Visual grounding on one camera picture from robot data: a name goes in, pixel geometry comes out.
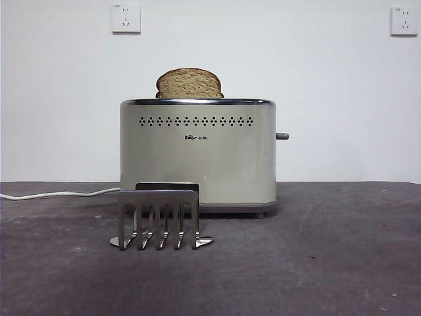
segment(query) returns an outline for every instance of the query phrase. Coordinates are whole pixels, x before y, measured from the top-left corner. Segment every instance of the toaster base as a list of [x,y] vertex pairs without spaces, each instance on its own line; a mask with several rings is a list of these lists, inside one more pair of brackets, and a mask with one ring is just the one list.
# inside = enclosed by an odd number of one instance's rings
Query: toaster base
[[244,204],[200,204],[202,214],[267,213],[276,209],[276,201]]

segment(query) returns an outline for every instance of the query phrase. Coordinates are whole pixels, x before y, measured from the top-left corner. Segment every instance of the brand logo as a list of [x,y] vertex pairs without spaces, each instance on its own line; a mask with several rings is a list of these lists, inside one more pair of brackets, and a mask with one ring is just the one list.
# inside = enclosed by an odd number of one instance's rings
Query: brand logo
[[186,135],[184,136],[185,140],[208,140],[208,136],[193,136],[193,135]]

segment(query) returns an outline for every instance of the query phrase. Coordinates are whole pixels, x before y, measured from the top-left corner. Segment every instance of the ventilation holes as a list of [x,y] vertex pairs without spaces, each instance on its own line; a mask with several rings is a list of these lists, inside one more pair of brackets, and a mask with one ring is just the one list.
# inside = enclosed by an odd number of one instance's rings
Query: ventilation holes
[[252,126],[252,117],[140,117],[140,126]]

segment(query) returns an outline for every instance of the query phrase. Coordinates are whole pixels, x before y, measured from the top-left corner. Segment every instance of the toaster lever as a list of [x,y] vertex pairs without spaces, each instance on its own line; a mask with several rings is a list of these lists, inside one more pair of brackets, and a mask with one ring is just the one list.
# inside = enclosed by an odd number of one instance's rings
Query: toaster lever
[[277,140],[287,140],[289,138],[289,134],[287,133],[276,133]]

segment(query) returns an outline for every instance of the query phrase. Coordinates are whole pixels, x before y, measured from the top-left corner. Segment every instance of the bread slice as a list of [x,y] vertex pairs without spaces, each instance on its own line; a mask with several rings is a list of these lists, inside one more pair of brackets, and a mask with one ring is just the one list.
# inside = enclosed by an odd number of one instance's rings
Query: bread slice
[[213,73],[198,68],[179,68],[157,80],[158,99],[220,98],[221,83]]

